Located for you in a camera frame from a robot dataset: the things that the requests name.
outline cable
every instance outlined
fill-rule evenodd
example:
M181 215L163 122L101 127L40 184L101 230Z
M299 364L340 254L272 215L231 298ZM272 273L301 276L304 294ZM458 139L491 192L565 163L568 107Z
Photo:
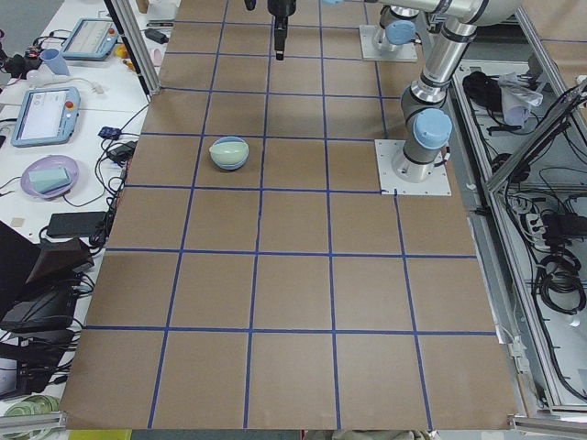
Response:
M126 122L126 123L125 123L125 124L124 124L122 127L121 127L121 128L120 128L120 130L121 130L121 131L124 131L124 129L125 129L126 127L128 127L128 125L129 125L129 124L132 122L132 120L133 120L134 118L136 118L138 115L140 115L140 114L142 113L142 111L143 111L143 110L145 110L147 107L149 107L149 105L150 105L150 103L148 103L148 104L145 104L145 105L144 105L144 106L143 106L143 107L142 107L140 110L138 110L138 111L137 111L137 112L136 112L136 113L135 113L135 114L134 114L134 115L133 115L133 116L132 116L132 117L131 117L131 118L130 118L130 119L129 119L129 120L128 120L128 121L127 121L127 122Z
M8 186L10 183L17 181L18 179L20 179L20 176L16 176L13 177L12 179L10 179L9 181L7 181L5 184L3 184L2 186L0 186L0 190L4 190L4 188L6 186Z
M88 202L84 202L82 204L75 204L70 202L69 200L67 200L67 197L65 197L65 194L62 195L61 197L63 198L63 200L65 201L66 204L68 204L69 206L73 206L74 208L82 208L88 204L91 204L93 202L95 202L96 200L100 200L102 198L102 196L106 193L106 190L102 190L102 193L98 196L96 196L94 199L88 201Z

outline screen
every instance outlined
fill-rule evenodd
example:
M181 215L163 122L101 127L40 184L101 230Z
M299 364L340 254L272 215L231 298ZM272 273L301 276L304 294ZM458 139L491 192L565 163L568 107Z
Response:
M111 21L84 21L66 50L77 53L96 53L111 27Z
M55 138L59 134L66 98L65 90L32 93L18 138Z

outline power adapter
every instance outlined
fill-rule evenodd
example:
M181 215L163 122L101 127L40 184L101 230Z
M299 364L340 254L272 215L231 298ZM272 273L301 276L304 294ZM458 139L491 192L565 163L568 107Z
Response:
M119 140L121 135L122 130L120 128L114 128L112 126L103 126L98 133L98 136L100 138L110 140Z
M164 44L169 41L169 38L164 33L159 32L157 29L149 28L145 30L145 37L159 44Z
M118 165L128 161L135 154L136 140L131 140L114 149L108 150L106 156Z

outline light blue joint cap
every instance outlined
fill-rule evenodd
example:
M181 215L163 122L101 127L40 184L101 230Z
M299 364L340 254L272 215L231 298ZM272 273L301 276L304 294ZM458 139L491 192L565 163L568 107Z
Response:
M414 138L425 149L441 149L449 142L452 121L437 108L427 108L414 122Z
M395 20L385 28L390 43L400 46L415 39L415 24L408 20Z

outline black charger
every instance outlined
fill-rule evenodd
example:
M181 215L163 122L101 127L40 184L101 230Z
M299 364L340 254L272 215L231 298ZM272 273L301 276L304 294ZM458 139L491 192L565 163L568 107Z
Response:
M164 33L159 32L157 29L145 30L145 37L159 44L164 44L169 41L169 37L167 37Z

